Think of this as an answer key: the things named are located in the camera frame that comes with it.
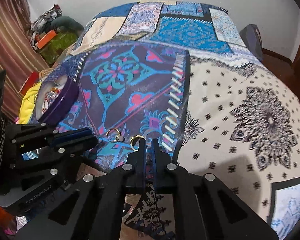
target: striped curtain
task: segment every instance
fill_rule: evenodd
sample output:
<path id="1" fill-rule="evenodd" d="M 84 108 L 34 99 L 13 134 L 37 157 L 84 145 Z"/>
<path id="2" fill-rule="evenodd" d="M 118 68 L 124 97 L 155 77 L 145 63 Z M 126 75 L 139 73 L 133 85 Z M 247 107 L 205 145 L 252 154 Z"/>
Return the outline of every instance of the striped curtain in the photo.
<path id="1" fill-rule="evenodd" d="M 10 119 L 19 116 L 18 91 L 28 76 L 49 67 L 28 41 L 30 25 L 26 0 L 0 0 L 0 70 L 7 71 L 2 112 Z"/>

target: purple patterned fabric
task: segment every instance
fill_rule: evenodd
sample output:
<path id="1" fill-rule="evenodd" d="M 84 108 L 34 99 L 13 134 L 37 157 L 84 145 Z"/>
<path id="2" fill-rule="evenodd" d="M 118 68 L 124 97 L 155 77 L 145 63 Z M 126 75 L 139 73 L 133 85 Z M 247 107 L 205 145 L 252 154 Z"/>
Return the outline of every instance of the purple patterned fabric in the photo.
<path id="1" fill-rule="evenodd" d="M 171 155 L 178 152 L 185 122 L 182 118 L 184 87 L 189 87 L 185 86 L 187 63 L 186 51 L 167 46 L 140 42 L 101 46 L 86 57 L 78 100 L 59 123 L 58 130 L 83 127 L 93 130 L 99 144 L 85 156 L 105 172 L 126 162 L 128 153 L 133 151 L 130 138 L 134 135 L 143 135 L 149 145 L 152 138 L 158 138 L 161 146 L 167 146 L 165 151 Z M 175 85 L 174 79 L 182 84 L 177 91 L 170 87 Z M 171 92 L 179 101 L 171 98 Z M 178 109 L 173 108 L 169 100 L 174 101 Z M 172 116 L 168 108 L 173 109 L 177 117 Z M 111 127 L 121 131 L 124 142 L 110 143 L 106 139 Z"/>

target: floor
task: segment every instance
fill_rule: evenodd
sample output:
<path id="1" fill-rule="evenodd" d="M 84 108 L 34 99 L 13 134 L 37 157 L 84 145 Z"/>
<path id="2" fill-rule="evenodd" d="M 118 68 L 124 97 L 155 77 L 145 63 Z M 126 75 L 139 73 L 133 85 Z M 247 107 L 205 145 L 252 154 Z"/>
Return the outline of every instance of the floor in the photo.
<path id="1" fill-rule="evenodd" d="M 266 54 L 263 54 L 263 56 L 263 65 L 285 83 L 300 101 L 300 77 L 295 75 L 291 66 L 287 62 L 275 57 Z"/>

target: bedspread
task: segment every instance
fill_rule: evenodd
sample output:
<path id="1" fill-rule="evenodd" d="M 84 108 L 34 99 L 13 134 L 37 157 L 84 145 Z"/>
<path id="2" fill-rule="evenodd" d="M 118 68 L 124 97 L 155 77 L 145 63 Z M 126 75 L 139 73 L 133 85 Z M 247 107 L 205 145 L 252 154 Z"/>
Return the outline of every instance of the bedspread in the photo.
<path id="1" fill-rule="evenodd" d="M 87 24 L 71 55 L 45 82 L 66 73 L 79 83 L 58 129 L 92 129 L 102 143 L 85 156 L 100 170 L 132 151 L 107 141 L 110 127 L 127 141 L 159 138 L 179 165 L 215 174 L 280 239 L 288 234 L 300 217 L 300 104 L 249 52 L 226 9 L 179 1 L 111 8 Z M 144 203 L 157 207 L 149 219 L 164 224 L 161 236 L 173 231 L 171 210 L 158 208 L 166 197 L 147 190 L 152 202 L 145 195 Z M 125 223 L 142 231 L 138 215 L 130 211 Z"/>

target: yellow cloth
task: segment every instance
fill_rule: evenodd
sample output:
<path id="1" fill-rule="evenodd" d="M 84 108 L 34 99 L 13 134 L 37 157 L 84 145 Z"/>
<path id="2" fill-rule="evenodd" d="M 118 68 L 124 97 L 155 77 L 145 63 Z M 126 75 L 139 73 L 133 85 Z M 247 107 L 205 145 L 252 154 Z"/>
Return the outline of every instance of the yellow cloth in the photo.
<path id="1" fill-rule="evenodd" d="M 39 82 L 38 84 L 29 88 L 26 95 L 22 99 L 19 113 L 19 124 L 27 124 L 29 122 L 34 109 L 35 99 L 37 97 L 41 84 L 42 82 Z"/>

